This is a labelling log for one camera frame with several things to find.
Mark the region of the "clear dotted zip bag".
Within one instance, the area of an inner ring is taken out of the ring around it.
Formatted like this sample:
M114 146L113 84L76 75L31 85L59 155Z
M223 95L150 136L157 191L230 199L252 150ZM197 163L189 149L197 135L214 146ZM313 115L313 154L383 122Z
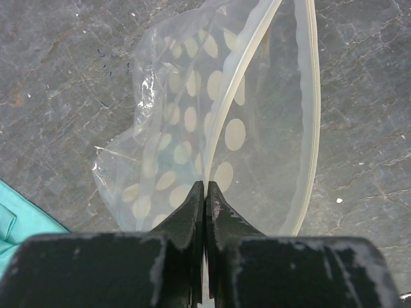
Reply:
M132 126L98 155L98 191L124 231L146 231L215 182L266 235L296 235L320 131L313 1L206 1L136 46Z

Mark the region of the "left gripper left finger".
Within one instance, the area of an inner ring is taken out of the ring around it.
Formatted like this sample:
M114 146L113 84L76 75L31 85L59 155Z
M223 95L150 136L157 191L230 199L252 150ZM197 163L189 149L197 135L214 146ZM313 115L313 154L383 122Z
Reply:
M2 307L196 307L202 302L204 186L149 232L41 234L1 279Z

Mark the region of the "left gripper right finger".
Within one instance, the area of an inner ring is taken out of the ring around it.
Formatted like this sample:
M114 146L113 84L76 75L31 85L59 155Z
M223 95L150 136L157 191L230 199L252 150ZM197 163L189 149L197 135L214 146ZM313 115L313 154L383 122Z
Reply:
M215 182L205 201L209 290L217 307L400 307L379 250L362 237L269 237Z

